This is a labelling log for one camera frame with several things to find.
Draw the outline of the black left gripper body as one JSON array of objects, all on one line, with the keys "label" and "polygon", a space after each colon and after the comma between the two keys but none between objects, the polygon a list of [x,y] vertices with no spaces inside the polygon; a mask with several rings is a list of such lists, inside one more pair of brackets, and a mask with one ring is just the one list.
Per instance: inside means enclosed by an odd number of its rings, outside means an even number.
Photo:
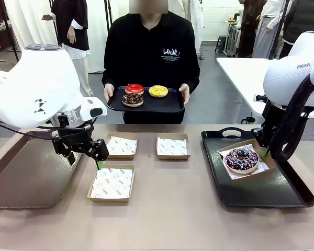
[{"label": "black left gripper body", "polygon": [[72,151],[89,151],[92,148],[93,130],[92,124],[83,124],[78,128],[61,128],[54,138],[55,151],[63,151],[66,147]]}]

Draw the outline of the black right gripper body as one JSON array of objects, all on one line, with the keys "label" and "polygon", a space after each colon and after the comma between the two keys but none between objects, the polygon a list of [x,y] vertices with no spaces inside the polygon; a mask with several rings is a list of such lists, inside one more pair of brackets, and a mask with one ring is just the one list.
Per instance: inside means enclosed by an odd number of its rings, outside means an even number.
[{"label": "black right gripper body", "polygon": [[260,135],[261,136],[272,136],[281,121],[281,109],[270,101],[267,101],[265,108],[262,113],[264,122],[261,125]]}]

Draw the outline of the person's right hand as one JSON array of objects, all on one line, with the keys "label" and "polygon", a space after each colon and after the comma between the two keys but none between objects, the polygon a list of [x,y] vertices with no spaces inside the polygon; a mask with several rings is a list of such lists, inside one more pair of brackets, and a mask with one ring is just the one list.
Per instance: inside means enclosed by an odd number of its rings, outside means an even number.
[{"label": "person's right hand", "polygon": [[105,97],[107,102],[113,96],[114,90],[115,90],[115,88],[112,84],[107,83],[104,85],[104,97]]}]

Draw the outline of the person's left hand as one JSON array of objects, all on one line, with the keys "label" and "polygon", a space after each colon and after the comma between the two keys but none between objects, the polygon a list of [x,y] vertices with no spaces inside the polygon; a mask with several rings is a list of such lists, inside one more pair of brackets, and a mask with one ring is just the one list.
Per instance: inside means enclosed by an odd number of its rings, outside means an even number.
[{"label": "person's left hand", "polygon": [[186,106],[190,99],[190,87],[187,84],[182,84],[179,92],[182,94],[184,106]]}]

